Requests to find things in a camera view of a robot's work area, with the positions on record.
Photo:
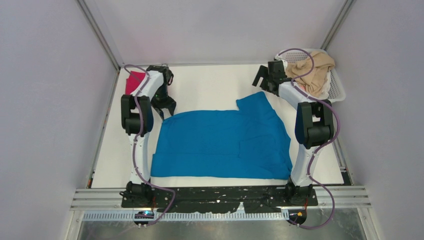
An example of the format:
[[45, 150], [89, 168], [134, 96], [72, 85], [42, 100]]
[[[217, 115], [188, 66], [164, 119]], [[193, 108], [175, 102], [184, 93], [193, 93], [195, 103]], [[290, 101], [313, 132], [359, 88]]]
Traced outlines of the blue t shirt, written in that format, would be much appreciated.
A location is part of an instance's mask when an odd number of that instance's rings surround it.
[[165, 119], [152, 156], [153, 177], [287, 180], [291, 139], [266, 95], [236, 110], [195, 110]]

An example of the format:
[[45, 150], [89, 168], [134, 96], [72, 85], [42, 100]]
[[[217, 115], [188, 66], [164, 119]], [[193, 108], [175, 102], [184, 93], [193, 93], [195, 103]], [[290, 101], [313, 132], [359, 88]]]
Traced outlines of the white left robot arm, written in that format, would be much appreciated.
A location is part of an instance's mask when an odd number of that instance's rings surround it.
[[135, 89], [120, 99], [121, 126], [128, 135], [131, 144], [131, 179], [120, 195], [124, 201], [132, 201], [141, 207], [148, 207], [156, 199], [154, 191], [171, 194], [170, 202], [176, 197], [173, 189], [151, 183], [151, 170], [147, 163], [148, 140], [154, 125], [153, 112], [163, 120], [163, 110], [173, 115], [176, 101], [169, 96], [168, 86], [172, 84], [174, 74], [167, 65], [150, 65], [146, 69], [133, 64], [123, 69], [136, 81]]

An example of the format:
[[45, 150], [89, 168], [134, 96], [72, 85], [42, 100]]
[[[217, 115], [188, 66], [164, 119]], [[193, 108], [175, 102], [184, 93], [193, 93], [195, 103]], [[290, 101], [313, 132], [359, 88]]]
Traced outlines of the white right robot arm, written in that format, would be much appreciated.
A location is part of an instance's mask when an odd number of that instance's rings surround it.
[[295, 165], [285, 185], [284, 197], [291, 205], [305, 202], [313, 193], [312, 176], [323, 145], [335, 130], [331, 102], [316, 100], [286, 75], [282, 60], [261, 65], [252, 83], [286, 100], [296, 109], [294, 134], [299, 144]]

